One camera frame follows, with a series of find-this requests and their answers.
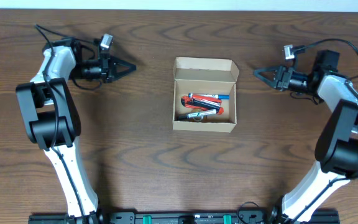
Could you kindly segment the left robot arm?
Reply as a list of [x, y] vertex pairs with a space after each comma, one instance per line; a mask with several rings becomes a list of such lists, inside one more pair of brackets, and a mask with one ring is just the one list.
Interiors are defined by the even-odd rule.
[[132, 63], [110, 53], [114, 37], [94, 40], [98, 53], [82, 57], [80, 40], [65, 37], [47, 42], [44, 60], [30, 82], [16, 87], [25, 131], [52, 163], [67, 201], [64, 215], [31, 215], [29, 223], [110, 223], [86, 174], [79, 150], [81, 122], [68, 89], [77, 79], [111, 83], [136, 70]]

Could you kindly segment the clear tape roll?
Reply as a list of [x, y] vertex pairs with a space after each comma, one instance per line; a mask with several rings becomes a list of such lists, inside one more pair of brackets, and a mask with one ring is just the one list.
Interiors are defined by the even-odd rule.
[[[202, 109], [199, 109], [199, 108], [194, 108], [192, 109], [192, 113], [199, 113], [199, 112], [202, 112], [203, 110]], [[193, 121], [195, 122], [201, 122], [202, 120], [204, 119], [204, 116], [195, 116], [192, 118]]]

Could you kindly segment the black green whiteboard marker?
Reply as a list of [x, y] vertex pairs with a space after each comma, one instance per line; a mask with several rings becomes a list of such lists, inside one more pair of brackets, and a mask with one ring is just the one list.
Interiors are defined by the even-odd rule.
[[193, 119], [193, 118], [203, 118], [204, 116], [214, 115], [216, 113], [217, 113], [216, 109], [206, 110], [206, 111], [198, 111], [198, 112], [179, 115], [177, 117], [177, 120], [181, 121], [181, 120]]

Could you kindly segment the orange utility knife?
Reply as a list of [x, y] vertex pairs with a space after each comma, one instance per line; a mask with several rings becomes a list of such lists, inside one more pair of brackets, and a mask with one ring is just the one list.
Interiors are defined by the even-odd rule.
[[186, 108], [191, 108], [191, 109], [197, 108], [191, 104], [192, 103], [191, 98], [186, 95], [181, 98], [181, 103]]

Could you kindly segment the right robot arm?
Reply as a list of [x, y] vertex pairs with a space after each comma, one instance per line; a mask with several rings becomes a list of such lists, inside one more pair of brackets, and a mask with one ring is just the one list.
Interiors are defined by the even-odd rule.
[[320, 50], [309, 74], [296, 65], [254, 70], [273, 89], [304, 93], [331, 110], [314, 150], [315, 162], [301, 182], [283, 195], [267, 223], [306, 223], [337, 189], [358, 179], [358, 92], [350, 78], [338, 72], [340, 54]]

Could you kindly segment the cardboard box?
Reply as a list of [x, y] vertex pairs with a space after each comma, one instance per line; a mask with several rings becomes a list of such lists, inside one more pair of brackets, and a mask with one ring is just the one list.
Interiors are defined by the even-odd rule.
[[[230, 133], [237, 124], [236, 81], [239, 73], [231, 59], [177, 57], [173, 66], [173, 129]], [[189, 93], [229, 95], [230, 99], [221, 100], [223, 114], [204, 116], [201, 122], [179, 121], [179, 115], [192, 111], [181, 103], [181, 98]]]

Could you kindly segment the blue whiteboard marker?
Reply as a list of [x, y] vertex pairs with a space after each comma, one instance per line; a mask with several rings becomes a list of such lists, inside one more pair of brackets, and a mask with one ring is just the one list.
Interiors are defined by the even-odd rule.
[[196, 94], [196, 93], [189, 93], [188, 97], [194, 97], [194, 96], [205, 96], [205, 97], [209, 97], [209, 98], [215, 98], [215, 99], [219, 99], [219, 100], [229, 100], [230, 96], [229, 95], [219, 95], [219, 94]]

